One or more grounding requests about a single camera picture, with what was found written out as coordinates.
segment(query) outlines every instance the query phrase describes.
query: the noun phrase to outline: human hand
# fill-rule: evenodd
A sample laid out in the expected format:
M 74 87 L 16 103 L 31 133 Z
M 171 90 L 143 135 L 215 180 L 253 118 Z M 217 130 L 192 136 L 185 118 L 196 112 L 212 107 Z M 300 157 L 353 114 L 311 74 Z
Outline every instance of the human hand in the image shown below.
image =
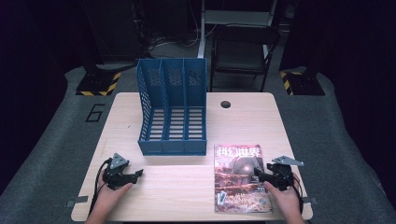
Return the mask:
M 119 189 L 110 189 L 103 181 L 102 171 L 98 179 L 98 198 L 93 207 L 91 214 L 85 223 L 104 223 L 108 214 L 114 209 L 122 195 L 124 195 L 131 187 L 132 183 L 128 183 Z
M 294 187 L 298 189 L 300 187 L 300 179 L 296 174 L 293 174 L 293 176 L 295 178 L 293 183 Z M 286 190 L 280 191 L 267 181 L 264 182 L 264 186 L 274 195 L 276 203 L 288 224 L 304 223 L 303 217 L 300 213 L 299 196 L 294 188 L 289 187 Z

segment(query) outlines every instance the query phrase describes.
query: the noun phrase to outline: chair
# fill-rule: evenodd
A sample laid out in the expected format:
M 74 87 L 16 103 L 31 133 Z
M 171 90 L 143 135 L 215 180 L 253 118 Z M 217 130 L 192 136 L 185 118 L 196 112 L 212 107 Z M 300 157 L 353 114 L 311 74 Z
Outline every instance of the chair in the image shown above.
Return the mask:
M 279 38 L 279 32 L 269 26 L 226 24 L 217 28 L 213 34 L 209 91 L 216 72 L 254 75 L 253 79 L 263 75 L 263 91 Z

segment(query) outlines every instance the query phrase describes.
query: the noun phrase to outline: magazine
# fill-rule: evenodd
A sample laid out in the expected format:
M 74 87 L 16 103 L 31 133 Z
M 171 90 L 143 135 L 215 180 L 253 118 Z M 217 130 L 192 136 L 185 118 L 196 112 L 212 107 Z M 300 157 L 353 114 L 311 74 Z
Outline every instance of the magazine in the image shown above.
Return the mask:
M 264 171 L 259 145 L 215 145 L 215 212 L 272 212 L 254 168 Z

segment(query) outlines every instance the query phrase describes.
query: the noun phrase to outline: wooden table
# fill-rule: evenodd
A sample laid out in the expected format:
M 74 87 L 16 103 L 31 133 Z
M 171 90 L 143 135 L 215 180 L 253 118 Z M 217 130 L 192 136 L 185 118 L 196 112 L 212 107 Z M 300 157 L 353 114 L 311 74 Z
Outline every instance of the wooden table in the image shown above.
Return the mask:
M 105 128 L 93 154 L 76 203 L 75 221 L 87 218 L 94 180 L 100 165 L 119 153 L 132 174 L 144 169 L 143 176 L 122 198 L 108 220 L 114 221 L 222 221 L 283 219 L 273 200 L 272 214 L 217 214 L 214 207 L 214 145 L 259 144 L 263 161 L 279 156 L 294 158 L 282 119 L 271 93 L 209 92 L 206 103 L 206 156 L 143 156 L 137 144 L 142 109 L 137 92 L 119 93 L 111 107 Z M 230 108 L 220 106 L 229 101 Z M 298 168 L 293 172 L 300 176 Z M 304 196 L 306 192 L 302 181 Z M 303 218 L 313 216 L 310 203 L 304 205 Z

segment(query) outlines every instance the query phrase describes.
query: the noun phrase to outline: black circle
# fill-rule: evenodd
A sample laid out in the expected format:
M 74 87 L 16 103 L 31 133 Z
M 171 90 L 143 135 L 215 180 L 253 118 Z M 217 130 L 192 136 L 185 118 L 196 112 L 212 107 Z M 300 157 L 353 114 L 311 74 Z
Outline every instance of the black circle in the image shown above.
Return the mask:
M 223 108 L 230 108 L 231 103 L 228 102 L 228 101 L 223 101 L 223 102 L 221 102 L 220 105 L 221 105 L 221 107 L 223 107 Z

